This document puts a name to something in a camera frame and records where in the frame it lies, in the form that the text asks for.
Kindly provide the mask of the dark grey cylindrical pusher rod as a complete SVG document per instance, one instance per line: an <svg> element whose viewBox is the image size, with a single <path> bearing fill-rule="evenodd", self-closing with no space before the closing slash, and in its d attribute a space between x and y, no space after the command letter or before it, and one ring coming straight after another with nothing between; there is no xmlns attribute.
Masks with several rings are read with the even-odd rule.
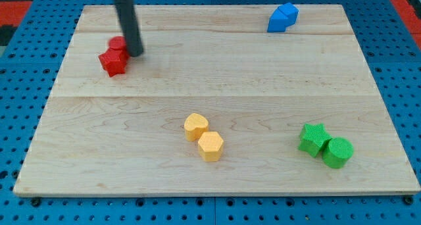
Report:
<svg viewBox="0 0 421 225"><path fill-rule="evenodd" d="M144 48L134 0L114 0L114 6L129 56L138 57L142 55Z"/></svg>

